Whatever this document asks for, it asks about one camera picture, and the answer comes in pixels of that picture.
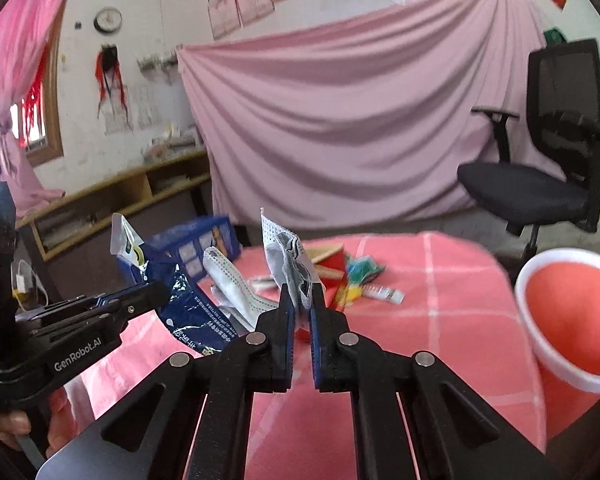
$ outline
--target human hand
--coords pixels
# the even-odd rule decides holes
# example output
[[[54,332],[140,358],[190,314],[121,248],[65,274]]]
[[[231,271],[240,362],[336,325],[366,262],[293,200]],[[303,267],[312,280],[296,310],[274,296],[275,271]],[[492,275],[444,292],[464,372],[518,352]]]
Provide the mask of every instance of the human hand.
[[[54,391],[49,396],[48,403],[51,420],[46,457],[51,458],[77,436],[77,424],[64,388]],[[16,435],[26,435],[30,431],[31,424],[25,412],[16,411],[0,415],[0,441],[11,449],[21,450]]]

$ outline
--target chair seat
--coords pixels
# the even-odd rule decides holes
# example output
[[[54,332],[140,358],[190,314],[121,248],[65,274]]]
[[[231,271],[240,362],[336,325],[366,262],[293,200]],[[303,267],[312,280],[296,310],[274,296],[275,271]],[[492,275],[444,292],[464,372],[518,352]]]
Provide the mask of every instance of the chair seat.
[[[458,180],[478,205],[516,226],[581,220],[588,193],[544,171],[521,164],[471,162]]]

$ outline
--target blue box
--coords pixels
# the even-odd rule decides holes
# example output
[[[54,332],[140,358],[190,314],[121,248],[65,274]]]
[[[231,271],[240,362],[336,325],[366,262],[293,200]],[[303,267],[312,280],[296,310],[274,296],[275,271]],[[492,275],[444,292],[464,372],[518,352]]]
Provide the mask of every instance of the blue box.
[[[197,283],[206,276],[202,266],[206,248],[217,247],[231,261],[242,252],[228,216],[199,216],[147,238],[144,243],[172,256],[191,283]],[[120,258],[118,261],[125,277],[132,279],[128,264]]]

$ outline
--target clock face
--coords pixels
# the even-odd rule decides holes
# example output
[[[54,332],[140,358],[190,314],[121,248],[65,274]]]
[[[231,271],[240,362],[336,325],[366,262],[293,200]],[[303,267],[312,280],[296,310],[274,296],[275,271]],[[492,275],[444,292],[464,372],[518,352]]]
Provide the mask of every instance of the clock face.
[[[115,7],[105,7],[96,15],[93,26],[102,34],[113,34],[122,27],[122,13]]]

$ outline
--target wooden shelf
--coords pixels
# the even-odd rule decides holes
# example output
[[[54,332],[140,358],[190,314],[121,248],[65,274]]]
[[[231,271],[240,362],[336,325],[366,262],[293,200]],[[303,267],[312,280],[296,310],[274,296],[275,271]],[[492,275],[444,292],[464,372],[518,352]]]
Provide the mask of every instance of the wooden shelf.
[[[47,208],[20,220],[16,227],[31,227],[40,258],[46,263],[106,229],[111,224],[112,212],[130,216],[210,180],[206,150],[195,150],[123,171],[53,202]],[[93,223],[71,233],[73,225],[79,226],[85,221]],[[63,228],[68,231],[67,238],[50,245],[50,237],[53,234],[58,236]]]

